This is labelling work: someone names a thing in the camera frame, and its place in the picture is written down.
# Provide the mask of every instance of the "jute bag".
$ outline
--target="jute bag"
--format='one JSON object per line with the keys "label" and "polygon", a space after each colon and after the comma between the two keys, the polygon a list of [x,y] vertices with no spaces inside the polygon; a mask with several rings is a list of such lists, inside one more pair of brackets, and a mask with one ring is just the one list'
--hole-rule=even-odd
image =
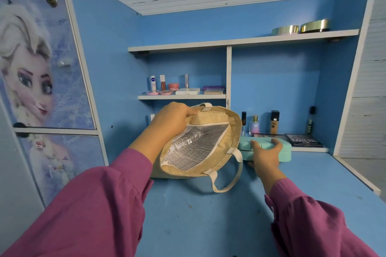
{"label": "jute bag", "polygon": [[[213,191],[229,191],[242,172],[242,155],[237,149],[241,133],[238,114],[209,103],[200,104],[197,115],[186,118],[185,131],[169,141],[154,163],[152,177],[181,179],[209,176]],[[233,181],[218,190],[215,186],[217,171],[234,155],[239,168]]]}

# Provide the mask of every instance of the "cabinet door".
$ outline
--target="cabinet door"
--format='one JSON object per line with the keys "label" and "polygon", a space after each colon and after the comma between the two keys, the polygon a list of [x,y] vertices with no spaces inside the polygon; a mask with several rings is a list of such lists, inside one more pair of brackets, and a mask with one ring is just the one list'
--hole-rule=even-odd
{"label": "cabinet door", "polygon": [[45,206],[75,176],[105,165],[97,136],[30,134],[20,142]]}
{"label": "cabinet door", "polygon": [[65,0],[0,0],[0,69],[12,123],[94,129]]}

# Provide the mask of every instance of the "teal lunch box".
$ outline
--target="teal lunch box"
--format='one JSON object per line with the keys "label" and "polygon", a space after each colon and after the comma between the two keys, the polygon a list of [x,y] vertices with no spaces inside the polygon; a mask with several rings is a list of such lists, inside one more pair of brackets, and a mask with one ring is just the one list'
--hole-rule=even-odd
{"label": "teal lunch box", "polygon": [[[271,149],[274,144],[271,142],[270,137],[246,137],[241,136],[239,141],[239,150],[241,151],[244,161],[253,161],[253,149],[250,145],[250,141],[254,140],[260,144],[264,149]],[[280,162],[289,162],[291,160],[291,144],[283,139],[278,138],[283,144],[283,149],[279,153]]]}

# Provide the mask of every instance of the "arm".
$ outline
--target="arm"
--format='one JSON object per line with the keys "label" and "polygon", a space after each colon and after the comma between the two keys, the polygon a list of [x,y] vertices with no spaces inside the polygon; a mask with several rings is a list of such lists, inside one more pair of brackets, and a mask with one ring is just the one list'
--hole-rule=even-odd
{"label": "arm", "polygon": [[2,257],[134,257],[152,163],[184,131],[186,116],[196,113],[184,104],[164,107],[110,166],[94,167],[71,180]]}
{"label": "arm", "polygon": [[303,193],[278,169],[281,143],[275,147],[254,148],[253,167],[263,182],[266,204],[274,212],[271,225],[282,256],[300,257],[376,257],[347,227],[343,212]]}

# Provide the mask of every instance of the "gold lid container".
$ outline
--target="gold lid container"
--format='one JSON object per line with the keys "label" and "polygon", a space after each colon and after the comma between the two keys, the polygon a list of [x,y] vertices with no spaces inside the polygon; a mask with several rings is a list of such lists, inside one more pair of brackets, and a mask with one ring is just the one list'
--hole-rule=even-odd
{"label": "gold lid container", "polygon": [[300,26],[300,33],[317,33],[329,31],[329,20],[310,21]]}
{"label": "gold lid container", "polygon": [[284,27],[279,27],[272,30],[273,36],[281,36],[281,35],[291,35],[291,34],[297,34],[299,31],[298,25],[287,25]]}

